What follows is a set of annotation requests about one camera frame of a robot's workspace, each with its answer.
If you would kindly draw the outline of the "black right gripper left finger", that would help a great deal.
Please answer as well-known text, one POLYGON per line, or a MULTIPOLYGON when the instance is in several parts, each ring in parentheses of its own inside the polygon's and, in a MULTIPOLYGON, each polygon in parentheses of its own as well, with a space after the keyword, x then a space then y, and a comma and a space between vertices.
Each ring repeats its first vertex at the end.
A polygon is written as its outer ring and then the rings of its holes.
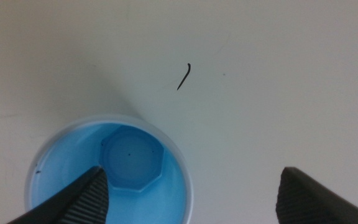
POLYGON ((9 224, 105 224, 109 208, 108 180, 94 166, 53 197, 9 224))

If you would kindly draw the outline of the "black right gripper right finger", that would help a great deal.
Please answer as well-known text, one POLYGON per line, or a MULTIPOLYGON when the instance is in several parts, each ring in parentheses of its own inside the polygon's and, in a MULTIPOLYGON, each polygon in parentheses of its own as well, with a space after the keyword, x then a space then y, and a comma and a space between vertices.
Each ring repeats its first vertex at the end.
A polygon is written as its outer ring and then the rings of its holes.
POLYGON ((358 224, 357 206, 296 167, 282 171, 275 211, 280 224, 358 224))

